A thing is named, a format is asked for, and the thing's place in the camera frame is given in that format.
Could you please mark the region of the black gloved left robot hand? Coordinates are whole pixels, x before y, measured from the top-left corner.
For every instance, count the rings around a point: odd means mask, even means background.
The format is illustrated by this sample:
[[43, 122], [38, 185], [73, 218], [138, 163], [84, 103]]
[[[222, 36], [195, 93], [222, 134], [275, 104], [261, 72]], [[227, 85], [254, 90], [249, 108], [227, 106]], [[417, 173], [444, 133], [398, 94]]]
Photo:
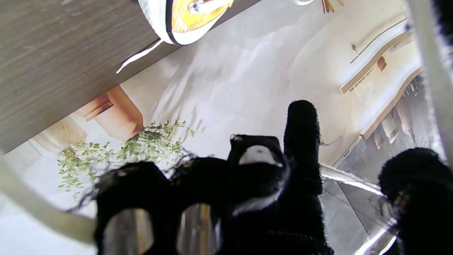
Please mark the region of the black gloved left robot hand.
[[453, 45], [453, 1], [452, 0], [432, 0], [435, 10], [437, 24], [440, 26], [440, 34], [446, 45]]

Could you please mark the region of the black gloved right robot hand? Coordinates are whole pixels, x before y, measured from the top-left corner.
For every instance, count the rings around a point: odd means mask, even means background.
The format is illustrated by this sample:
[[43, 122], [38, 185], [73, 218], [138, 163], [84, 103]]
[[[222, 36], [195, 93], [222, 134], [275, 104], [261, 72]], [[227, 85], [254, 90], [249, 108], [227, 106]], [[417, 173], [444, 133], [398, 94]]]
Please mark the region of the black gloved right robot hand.
[[[179, 162], [168, 179], [152, 162], [128, 163], [103, 174], [96, 184], [99, 255], [129, 248], [115, 238], [114, 218], [145, 212], [154, 236], [145, 255], [181, 255], [177, 240], [183, 212], [210, 207], [220, 244], [214, 255], [333, 255], [327, 244], [319, 195], [320, 132], [315, 107], [290, 103], [284, 147], [276, 137], [233, 135], [228, 159]], [[391, 207], [404, 255], [451, 255], [452, 170], [433, 150], [408, 149], [388, 160], [378, 177]]]

